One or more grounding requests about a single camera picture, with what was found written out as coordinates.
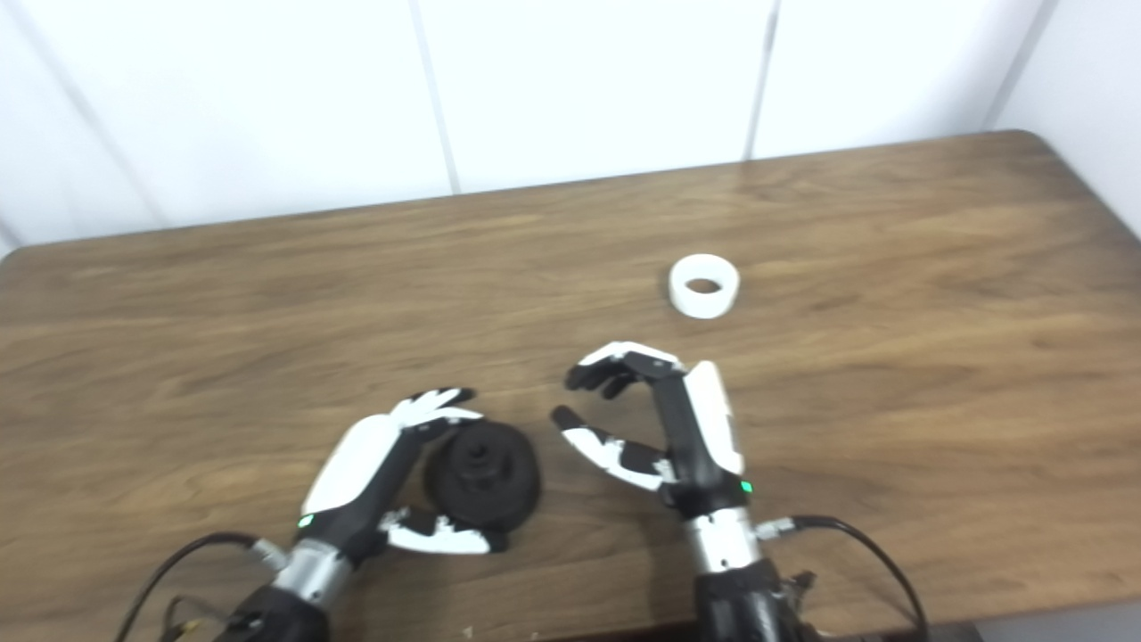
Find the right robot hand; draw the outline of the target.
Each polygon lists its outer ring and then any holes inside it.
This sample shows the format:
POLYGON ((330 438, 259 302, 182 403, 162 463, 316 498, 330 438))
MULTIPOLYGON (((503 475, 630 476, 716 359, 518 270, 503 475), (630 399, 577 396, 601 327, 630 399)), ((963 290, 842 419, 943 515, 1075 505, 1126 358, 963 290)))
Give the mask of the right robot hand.
POLYGON ((588 462, 612 478, 659 491, 685 521, 722 509, 746 507, 744 456, 736 442, 734 412, 713 361, 685 365, 675 355, 636 344, 610 342, 586 353, 565 375, 568 391, 599 391, 615 399, 632 385, 652 390, 664 433, 664 449, 623 440, 593 426, 570 407, 551 412, 563 438, 588 462))

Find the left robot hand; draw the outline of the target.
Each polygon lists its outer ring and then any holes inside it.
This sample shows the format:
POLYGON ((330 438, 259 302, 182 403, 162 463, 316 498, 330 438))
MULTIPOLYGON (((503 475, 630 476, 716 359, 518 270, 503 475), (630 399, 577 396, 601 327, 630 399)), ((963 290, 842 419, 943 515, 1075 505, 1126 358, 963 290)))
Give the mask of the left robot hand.
POLYGON ((387 546, 442 556, 505 552, 508 537, 443 514, 397 506, 427 444, 484 418, 464 403, 476 391, 444 387, 400 399, 393 411, 358 420, 342 434, 300 509, 296 543, 323 543, 354 568, 387 546))

